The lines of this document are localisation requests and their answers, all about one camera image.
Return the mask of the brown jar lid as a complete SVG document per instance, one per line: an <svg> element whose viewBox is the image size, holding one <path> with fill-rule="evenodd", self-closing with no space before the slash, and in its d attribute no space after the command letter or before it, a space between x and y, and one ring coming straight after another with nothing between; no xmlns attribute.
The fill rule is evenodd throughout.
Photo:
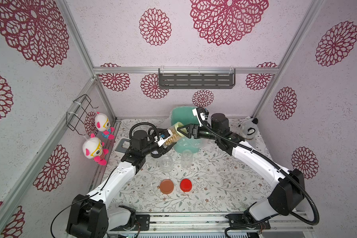
<svg viewBox="0 0 357 238"><path fill-rule="evenodd" d="M160 183L160 191L163 194L170 194L174 190L174 183L170 179L164 179Z"/></svg>

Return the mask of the green lid peanut jar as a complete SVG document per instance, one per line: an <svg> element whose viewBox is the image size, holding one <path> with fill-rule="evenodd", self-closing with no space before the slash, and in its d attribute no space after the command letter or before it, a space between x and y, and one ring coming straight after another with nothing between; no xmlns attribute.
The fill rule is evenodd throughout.
<svg viewBox="0 0 357 238"><path fill-rule="evenodd" d="M171 126L168 129L168 132L169 132L170 136L168 137L168 139L164 143L165 147L173 145L174 143L178 142L179 140L181 140L182 138L185 137L184 134L182 134L181 132L177 131L177 129L180 128L180 127L183 127L183 124L181 122L177 122L176 124L174 124L173 126Z"/></svg>

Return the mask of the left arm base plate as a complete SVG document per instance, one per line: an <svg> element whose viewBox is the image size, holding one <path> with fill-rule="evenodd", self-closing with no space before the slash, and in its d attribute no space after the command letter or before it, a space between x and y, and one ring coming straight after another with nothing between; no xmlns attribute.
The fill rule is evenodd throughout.
<svg viewBox="0 0 357 238"><path fill-rule="evenodd" d="M129 221L118 227L109 226L108 231L111 232L129 232L129 231L148 231L150 226L150 215L136 214L135 216L131 215Z"/></svg>

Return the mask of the glass peanut jar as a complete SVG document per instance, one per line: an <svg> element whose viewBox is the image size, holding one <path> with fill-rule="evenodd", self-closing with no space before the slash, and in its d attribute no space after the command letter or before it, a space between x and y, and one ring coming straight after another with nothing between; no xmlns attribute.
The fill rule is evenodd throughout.
<svg viewBox="0 0 357 238"><path fill-rule="evenodd" d="M173 170L174 161L170 155L163 155L159 161L160 169L164 173L169 173Z"/></svg>

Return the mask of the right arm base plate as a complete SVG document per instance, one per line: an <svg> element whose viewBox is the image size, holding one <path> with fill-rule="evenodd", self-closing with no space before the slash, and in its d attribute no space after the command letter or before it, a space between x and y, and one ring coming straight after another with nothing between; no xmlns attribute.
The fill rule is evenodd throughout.
<svg viewBox="0 0 357 238"><path fill-rule="evenodd" d="M271 225L268 220L255 220L252 216L245 213L230 213L225 216L229 221L231 228L240 228L248 230L269 230Z"/></svg>

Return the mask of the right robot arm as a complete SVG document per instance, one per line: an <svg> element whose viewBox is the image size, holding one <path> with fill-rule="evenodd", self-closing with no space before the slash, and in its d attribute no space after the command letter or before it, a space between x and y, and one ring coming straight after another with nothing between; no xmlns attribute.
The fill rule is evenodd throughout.
<svg viewBox="0 0 357 238"><path fill-rule="evenodd" d="M230 131L229 120L224 114L212 115L211 125L188 124L179 126L177 131L188 138L214 140L222 151L247 164L270 184L271 194L254 203L246 211L247 218L252 222L261 221L276 214L287 216L304 200L301 191L280 171L285 171L301 187L304 187L302 173L298 170L290 171L258 155L258 152L241 135Z"/></svg>

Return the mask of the red jar lid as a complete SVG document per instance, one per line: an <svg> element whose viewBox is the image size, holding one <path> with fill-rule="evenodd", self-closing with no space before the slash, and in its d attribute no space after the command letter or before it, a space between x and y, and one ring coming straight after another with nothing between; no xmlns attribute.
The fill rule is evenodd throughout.
<svg viewBox="0 0 357 238"><path fill-rule="evenodd" d="M180 183L180 189L183 192L190 192L192 190L192 182L188 178L183 179Z"/></svg>

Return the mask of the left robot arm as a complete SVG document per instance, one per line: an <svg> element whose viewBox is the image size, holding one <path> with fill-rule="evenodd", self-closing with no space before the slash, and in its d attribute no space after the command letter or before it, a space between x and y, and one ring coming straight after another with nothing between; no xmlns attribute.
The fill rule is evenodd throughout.
<svg viewBox="0 0 357 238"><path fill-rule="evenodd" d="M138 130L130 136L130 145L121 162L108 178L87 195L77 195L69 207L66 232L76 238L103 238L108 231L136 224L135 210L121 205L110 209L110 203L123 186L143 167L146 156L159 158L175 144L173 129L159 129L159 135Z"/></svg>

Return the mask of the red lid peanut jar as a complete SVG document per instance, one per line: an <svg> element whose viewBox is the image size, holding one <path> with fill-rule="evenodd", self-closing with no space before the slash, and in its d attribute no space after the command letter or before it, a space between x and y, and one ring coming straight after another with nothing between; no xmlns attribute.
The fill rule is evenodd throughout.
<svg viewBox="0 0 357 238"><path fill-rule="evenodd" d="M184 150L181 154L181 167L188 169L192 166L193 153L191 150Z"/></svg>

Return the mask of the green jar lid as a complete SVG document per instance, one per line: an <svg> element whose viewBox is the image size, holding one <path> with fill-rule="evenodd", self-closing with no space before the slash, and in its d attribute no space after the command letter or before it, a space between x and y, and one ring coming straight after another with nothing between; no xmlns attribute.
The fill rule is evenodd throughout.
<svg viewBox="0 0 357 238"><path fill-rule="evenodd" d="M181 122L177 122L175 124L175 130L177 132L177 134L181 137L186 137L187 135L187 131L186 128L184 127L184 125Z"/></svg>

